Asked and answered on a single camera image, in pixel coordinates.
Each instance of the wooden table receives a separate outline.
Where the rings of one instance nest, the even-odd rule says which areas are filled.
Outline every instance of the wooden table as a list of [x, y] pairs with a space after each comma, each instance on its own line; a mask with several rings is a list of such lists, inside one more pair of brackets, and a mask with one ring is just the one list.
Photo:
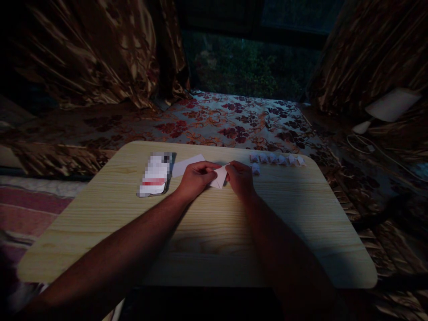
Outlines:
[[[165, 195], [136, 196], [148, 156], [157, 151], [176, 152], [176, 162], [201, 153], [221, 165], [248, 164], [250, 152], [145, 141], [123, 146], [28, 250], [18, 266], [21, 280], [52, 282], [95, 244], [174, 191], [181, 177], [171, 179]], [[260, 165], [257, 192], [308, 244], [336, 287], [373, 287], [377, 274], [370, 256], [318, 166], [302, 157], [307, 167]], [[229, 184], [209, 188], [193, 202], [142, 283], [265, 286], [246, 217]]]

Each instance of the lamp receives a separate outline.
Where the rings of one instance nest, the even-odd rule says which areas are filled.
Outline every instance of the lamp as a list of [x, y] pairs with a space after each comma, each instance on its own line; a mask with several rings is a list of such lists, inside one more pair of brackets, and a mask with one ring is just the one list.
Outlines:
[[355, 126], [352, 128], [352, 131], [357, 134], [364, 134], [371, 122], [375, 119], [393, 123], [421, 97], [422, 95], [417, 91], [395, 88], [379, 100], [367, 106], [366, 112], [370, 114], [372, 118]]

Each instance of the satin curtain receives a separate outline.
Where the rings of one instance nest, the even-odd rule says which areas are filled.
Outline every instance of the satin curtain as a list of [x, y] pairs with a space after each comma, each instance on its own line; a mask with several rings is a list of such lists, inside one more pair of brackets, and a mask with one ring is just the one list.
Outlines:
[[347, 0], [308, 86], [312, 105], [357, 123], [393, 88], [421, 91], [424, 97], [396, 123], [369, 133], [403, 159], [427, 162], [427, 21], [426, 0]]
[[159, 111], [189, 98], [189, 73], [170, 0], [25, 1], [11, 35], [16, 70], [62, 108], [119, 103]]

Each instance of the smartphone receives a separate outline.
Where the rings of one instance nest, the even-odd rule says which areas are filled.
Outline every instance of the smartphone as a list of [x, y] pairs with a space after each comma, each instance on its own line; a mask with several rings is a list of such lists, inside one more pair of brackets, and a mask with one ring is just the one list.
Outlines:
[[148, 197], [165, 194], [172, 176], [172, 152], [151, 152], [143, 173], [138, 197]]

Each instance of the cable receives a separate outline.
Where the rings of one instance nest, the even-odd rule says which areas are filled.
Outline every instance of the cable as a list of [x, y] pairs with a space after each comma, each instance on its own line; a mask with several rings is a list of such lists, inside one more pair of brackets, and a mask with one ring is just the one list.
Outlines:
[[[367, 146], [367, 148], [369, 149], [369, 152], [365, 152], [362, 151], [361, 149], [356, 148], [354, 145], [351, 144], [351, 142], [349, 141], [349, 137], [356, 137], [357, 139], [359, 139], [364, 145]], [[387, 154], [385, 154], [375, 143], [373, 143], [370, 139], [365, 138], [364, 136], [360, 136], [360, 135], [356, 135], [356, 134], [352, 134], [352, 135], [348, 135], [346, 136], [346, 140], [348, 141], [348, 144], [350, 147], [352, 147], [353, 149], [355, 149], [356, 151], [359, 151], [360, 153], [363, 154], [372, 154], [375, 151], [375, 148], [377, 148], [378, 151], [380, 151], [386, 158], [388, 158], [389, 160], [393, 161], [394, 163], [396, 163], [398, 166], [400, 166], [401, 168], [403, 168], [406, 172], [408, 172], [410, 175], [412, 175], [413, 177], [417, 178], [418, 180], [428, 183], [427, 180], [420, 178], [419, 176], [417, 176], [416, 174], [414, 174], [413, 172], [411, 172], [409, 169], [407, 169], [406, 167], [404, 167], [403, 165], [401, 165], [399, 162], [397, 162], [396, 160], [392, 159], [391, 157], [389, 157]]]

